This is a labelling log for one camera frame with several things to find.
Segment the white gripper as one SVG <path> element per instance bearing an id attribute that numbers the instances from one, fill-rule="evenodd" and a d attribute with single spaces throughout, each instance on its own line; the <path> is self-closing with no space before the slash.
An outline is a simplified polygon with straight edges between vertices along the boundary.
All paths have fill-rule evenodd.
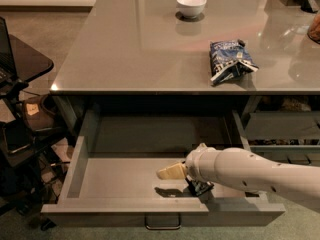
<path id="1" fill-rule="evenodd" d="M 159 169 L 156 175 L 161 180 L 179 180 L 185 179 L 188 174 L 200 182 L 218 183 L 215 164 L 219 154 L 219 150 L 201 143 L 187 155 L 185 165 L 182 162 L 172 164 Z"/>

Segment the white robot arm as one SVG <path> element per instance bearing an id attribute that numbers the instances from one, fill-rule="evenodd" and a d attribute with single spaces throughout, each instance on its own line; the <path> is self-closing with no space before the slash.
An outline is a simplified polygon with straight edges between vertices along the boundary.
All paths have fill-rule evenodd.
<path id="1" fill-rule="evenodd" d="M 273 192 L 310 210 L 320 211 L 320 168 L 275 162 L 242 148 L 217 150 L 200 144 L 184 162 L 159 169 L 161 180 L 190 176 L 242 191 Z"/>

